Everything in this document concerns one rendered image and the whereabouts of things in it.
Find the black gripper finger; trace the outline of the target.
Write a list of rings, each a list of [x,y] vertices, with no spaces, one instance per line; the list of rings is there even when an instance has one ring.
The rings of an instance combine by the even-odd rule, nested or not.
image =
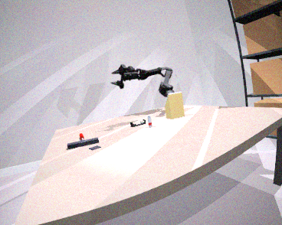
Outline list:
[[[113,71],[111,74],[119,74],[119,73],[123,73],[123,70],[121,67],[119,67],[118,70]]]
[[[110,82],[110,83],[112,83],[112,84],[114,84],[114,85],[117,85],[117,86],[120,88],[120,82],[119,82],[119,81],[116,81],[116,82]]]

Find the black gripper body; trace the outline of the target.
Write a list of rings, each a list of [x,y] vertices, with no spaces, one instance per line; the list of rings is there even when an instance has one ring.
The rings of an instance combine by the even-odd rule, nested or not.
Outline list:
[[[131,79],[133,78],[133,75],[131,72],[126,72],[126,66],[125,64],[121,64],[120,67],[123,70],[123,73],[121,75],[121,81],[120,81],[120,89],[122,89],[124,87],[123,81],[126,82],[126,80],[131,81]]]

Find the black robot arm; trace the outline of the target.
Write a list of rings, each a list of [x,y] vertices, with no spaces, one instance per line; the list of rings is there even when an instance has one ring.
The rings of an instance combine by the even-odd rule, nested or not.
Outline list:
[[[161,73],[162,70],[166,70],[166,73],[163,74]],[[156,74],[160,74],[161,76],[165,77],[164,81],[161,82],[160,88],[159,88],[159,92],[165,96],[168,97],[168,93],[175,93],[172,89],[173,86],[169,85],[169,79],[172,76],[172,69],[169,67],[158,67],[154,70],[141,70],[136,68],[136,70],[134,68],[132,68],[131,66],[127,67],[126,72],[131,72],[133,75],[132,80],[145,80],[148,77],[152,76],[152,75],[156,75]]]

